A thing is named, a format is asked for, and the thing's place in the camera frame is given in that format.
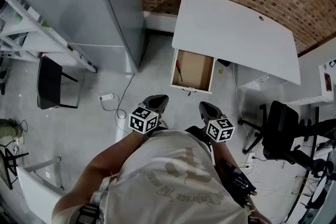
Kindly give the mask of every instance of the floor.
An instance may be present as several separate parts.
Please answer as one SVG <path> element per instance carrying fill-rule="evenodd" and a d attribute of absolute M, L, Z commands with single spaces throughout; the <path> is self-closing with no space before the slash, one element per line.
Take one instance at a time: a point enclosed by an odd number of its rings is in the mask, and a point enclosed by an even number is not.
<path fill-rule="evenodd" d="M 216 63 L 212 94 L 187 93 L 170 87 L 170 70 L 174 49 L 171 47 L 172 38 L 151 36 L 145 53 L 142 67 L 131 82 L 121 108 L 130 112 L 145 97 L 153 94 L 167 94 L 169 104 L 163 120 L 171 129 L 184 130 L 191 125 L 202 126 L 203 122 L 198 112 L 200 101 L 216 104 L 232 121 L 236 122 L 240 112 L 236 100 L 232 66 L 225 68 Z M 28 132 L 25 134 L 25 144 L 20 146 L 20 152 L 29 152 L 24 158 L 24 165 L 32 165 L 47 161 L 55 156 L 61 156 L 58 166 L 42 169 L 39 175 L 55 184 L 62 184 L 65 191 L 70 191 L 84 167 L 98 153 L 109 145 L 122 139 L 125 135 L 114 122 L 114 112 L 106 112 L 100 106 L 98 96 L 114 93 L 122 96 L 130 75 L 101 70 L 91 73 L 83 69 L 65 68 L 65 72 L 78 78 L 76 84 L 64 79 L 62 86 L 62 102 L 76 105 L 77 110 L 50 109 L 40 110 L 36 105 L 37 63 L 14 61 L 8 76 L 6 94 L 0 97 L 0 118 L 12 118 L 17 122 L 25 119 Z M 245 119 L 255 123 L 261 122 L 260 104 L 270 105 L 273 100 L 281 100 L 281 87 L 269 91 L 255 92 L 239 90 L 238 96 Z M 117 100 L 105 102 L 107 109 L 117 106 Z M 127 121 L 119 120 L 120 128 L 126 130 Z M 10 140 L 0 140 L 5 144 Z M 248 145 L 247 134 L 242 126 L 237 126 L 234 137 L 227 143 L 235 160 L 239 164 L 246 161 L 242 148 Z M 256 157 L 265 159 L 262 146 L 255 148 Z M 255 160 L 254 170 L 245 169 L 251 182 L 257 187 L 258 195 L 254 201 L 266 217 L 273 223 L 282 223 L 287 215 L 299 186 L 296 175 L 303 175 L 304 169 L 298 165 L 290 165 L 282 161 L 261 162 Z M 21 223 L 40 224 L 41 221 L 29 212 L 22 197 L 19 183 L 9 191 L 0 180 L 0 192 L 9 206 L 22 220 Z"/>

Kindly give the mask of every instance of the open drawer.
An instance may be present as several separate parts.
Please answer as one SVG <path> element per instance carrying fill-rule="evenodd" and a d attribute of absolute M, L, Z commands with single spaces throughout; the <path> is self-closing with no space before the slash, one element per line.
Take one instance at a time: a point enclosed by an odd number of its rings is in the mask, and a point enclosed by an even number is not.
<path fill-rule="evenodd" d="M 176 68 L 176 61 L 180 63 L 183 81 Z M 187 91 L 211 93 L 215 61 L 214 57 L 176 49 L 170 86 Z"/>

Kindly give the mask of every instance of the black office chair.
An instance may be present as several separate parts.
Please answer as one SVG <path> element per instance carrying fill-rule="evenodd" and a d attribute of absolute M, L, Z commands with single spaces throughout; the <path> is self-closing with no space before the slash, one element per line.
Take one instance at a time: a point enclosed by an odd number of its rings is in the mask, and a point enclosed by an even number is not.
<path fill-rule="evenodd" d="M 62 76 L 78 82 L 78 80 L 62 72 L 62 66 L 47 56 L 40 59 L 37 75 L 37 106 L 41 109 L 71 108 L 77 106 L 61 104 L 61 79 Z"/>
<path fill-rule="evenodd" d="M 256 126 L 248 121 L 239 119 L 238 124 L 244 123 L 259 131 L 256 133 L 256 140 L 247 149 L 244 154 L 249 153 L 262 139 L 264 146 L 264 156 L 266 159 L 285 160 L 290 164 L 297 163 L 307 170 L 311 171 L 316 177 L 330 175 L 333 172 L 332 162 L 326 162 L 322 159 L 313 160 L 308 155 L 298 149 L 291 151 L 292 144 L 296 137 L 314 135 L 312 130 L 317 130 L 319 124 L 312 127 L 299 125 L 299 115 L 296 111 L 287 105 L 274 101 L 267 118 L 266 105 L 261 105 L 263 111 L 262 127 Z"/>

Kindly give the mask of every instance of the white desk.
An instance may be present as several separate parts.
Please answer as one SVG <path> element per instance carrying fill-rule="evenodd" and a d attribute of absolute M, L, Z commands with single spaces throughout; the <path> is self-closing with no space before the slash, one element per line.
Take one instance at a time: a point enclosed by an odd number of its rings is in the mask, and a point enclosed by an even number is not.
<path fill-rule="evenodd" d="M 300 84 L 292 32 L 268 17 L 228 0 L 182 0 L 172 46 L 239 64 L 238 86 L 268 74 L 274 76 L 270 80 L 273 79 L 275 84 L 287 81 Z M 171 84 L 176 87 L 180 82 L 177 76 L 173 78 L 173 68 L 172 71 Z"/>

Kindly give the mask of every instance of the red screwdriver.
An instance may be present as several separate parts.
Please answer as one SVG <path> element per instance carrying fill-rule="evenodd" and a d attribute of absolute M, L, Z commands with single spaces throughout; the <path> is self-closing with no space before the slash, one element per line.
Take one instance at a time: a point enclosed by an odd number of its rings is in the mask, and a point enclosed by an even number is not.
<path fill-rule="evenodd" d="M 181 81 L 183 81 L 182 75 L 181 75 L 181 66 L 180 66 L 180 62 L 178 60 L 176 61 L 176 68 L 177 68 L 178 72 L 180 73 Z"/>

